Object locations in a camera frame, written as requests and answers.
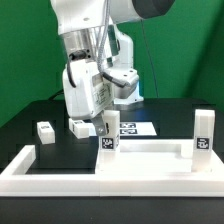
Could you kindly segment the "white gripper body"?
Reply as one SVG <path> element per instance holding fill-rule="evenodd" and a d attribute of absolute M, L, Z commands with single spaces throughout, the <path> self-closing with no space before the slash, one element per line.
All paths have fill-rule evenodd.
<path fill-rule="evenodd" d="M 112 85 L 103 80 L 95 62 L 69 62 L 63 71 L 68 115 L 74 120 L 92 119 L 113 100 Z"/>

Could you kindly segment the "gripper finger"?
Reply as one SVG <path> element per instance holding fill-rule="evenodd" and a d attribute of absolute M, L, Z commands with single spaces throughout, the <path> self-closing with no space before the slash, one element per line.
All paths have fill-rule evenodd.
<path fill-rule="evenodd" d="M 105 136 L 108 133 L 106 124 L 101 114 L 98 114 L 97 116 L 92 118 L 91 121 L 94 125 L 97 136 Z"/>

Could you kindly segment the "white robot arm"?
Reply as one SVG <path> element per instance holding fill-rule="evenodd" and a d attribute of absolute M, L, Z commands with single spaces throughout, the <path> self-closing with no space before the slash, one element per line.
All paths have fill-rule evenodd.
<path fill-rule="evenodd" d="M 133 68 L 133 42 L 117 26 L 165 15 L 175 0 L 50 0 L 67 62 L 63 90 L 74 120 L 91 120 L 96 134 L 109 133 L 103 120 L 114 102 L 140 99 Z"/>

